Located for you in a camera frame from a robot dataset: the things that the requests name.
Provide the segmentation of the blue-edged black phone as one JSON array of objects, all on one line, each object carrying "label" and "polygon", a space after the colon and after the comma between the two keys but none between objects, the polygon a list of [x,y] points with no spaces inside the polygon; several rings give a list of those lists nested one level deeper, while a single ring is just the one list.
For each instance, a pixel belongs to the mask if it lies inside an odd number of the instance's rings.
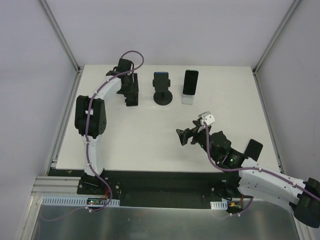
[{"label": "blue-edged black phone", "polygon": [[168,72],[154,72],[152,85],[156,92],[166,92],[170,87]]}]

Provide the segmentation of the black clamp phone stand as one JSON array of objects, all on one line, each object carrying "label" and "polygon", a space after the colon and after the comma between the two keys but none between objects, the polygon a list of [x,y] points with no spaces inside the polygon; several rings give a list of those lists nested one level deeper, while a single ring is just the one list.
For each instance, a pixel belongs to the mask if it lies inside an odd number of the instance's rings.
[{"label": "black clamp phone stand", "polygon": [[170,92],[169,88],[168,88],[168,91],[165,91],[165,92],[155,91],[155,93],[153,94],[153,100],[156,104],[160,106],[166,106],[171,103],[171,101],[173,100],[173,95]]}]

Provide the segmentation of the silver folding phone stand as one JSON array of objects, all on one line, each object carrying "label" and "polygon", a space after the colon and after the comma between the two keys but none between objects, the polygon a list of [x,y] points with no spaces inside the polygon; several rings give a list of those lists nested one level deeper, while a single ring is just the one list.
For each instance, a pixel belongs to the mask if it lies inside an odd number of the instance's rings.
[{"label": "silver folding phone stand", "polygon": [[181,103],[184,105],[193,105],[194,104],[194,95],[182,94]]}]

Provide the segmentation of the white-edged black phone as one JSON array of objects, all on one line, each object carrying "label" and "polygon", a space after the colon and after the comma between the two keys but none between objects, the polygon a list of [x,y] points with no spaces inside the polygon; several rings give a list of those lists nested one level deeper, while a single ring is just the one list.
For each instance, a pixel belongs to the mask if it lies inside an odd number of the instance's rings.
[{"label": "white-edged black phone", "polygon": [[250,139],[247,144],[247,147],[244,151],[244,154],[247,157],[249,157],[257,162],[259,159],[259,156],[262,152],[262,149],[263,149],[263,144],[261,144],[260,142],[254,140],[254,139]]}]

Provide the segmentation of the teal-edged black phone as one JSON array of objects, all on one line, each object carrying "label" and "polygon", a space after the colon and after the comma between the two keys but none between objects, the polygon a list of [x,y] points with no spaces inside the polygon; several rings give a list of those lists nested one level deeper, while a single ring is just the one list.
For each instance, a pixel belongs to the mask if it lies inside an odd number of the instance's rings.
[{"label": "teal-edged black phone", "polygon": [[194,96],[196,94],[199,72],[197,70],[186,70],[183,82],[183,95]]}]

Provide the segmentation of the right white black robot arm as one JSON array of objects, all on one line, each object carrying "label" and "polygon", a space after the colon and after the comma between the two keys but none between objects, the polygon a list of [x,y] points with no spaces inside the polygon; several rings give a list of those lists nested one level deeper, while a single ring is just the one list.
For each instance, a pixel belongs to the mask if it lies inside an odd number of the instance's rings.
[{"label": "right white black robot arm", "polygon": [[239,194],[258,198],[287,210],[301,223],[320,227],[320,182],[303,180],[268,169],[252,157],[231,146],[222,131],[210,134],[211,127],[203,120],[193,121],[192,129],[176,129],[181,145],[198,144],[216,169],[233,174],[237,180],[225,184],[230,197]]}]

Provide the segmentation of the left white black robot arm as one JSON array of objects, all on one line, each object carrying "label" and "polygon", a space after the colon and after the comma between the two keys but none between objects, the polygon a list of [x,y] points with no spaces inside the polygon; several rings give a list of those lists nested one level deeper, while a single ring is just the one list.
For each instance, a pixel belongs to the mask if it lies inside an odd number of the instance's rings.
[{"label": "left white black robot arm", "polygon": [[120,58],[118,65],[107,72],[104,83],[92,96],[79,95],[76,99],[74,126],[82,136],[85,151],[81,184],[88,185],[96,195],[102,194],[106,188],[102,180],[104,167],[99,148],[102,134],[107,128],[105,103],[116,94],[124,96],[128,107],[136,107],[139,103],[138,74],[134,72],[131,60]]}]

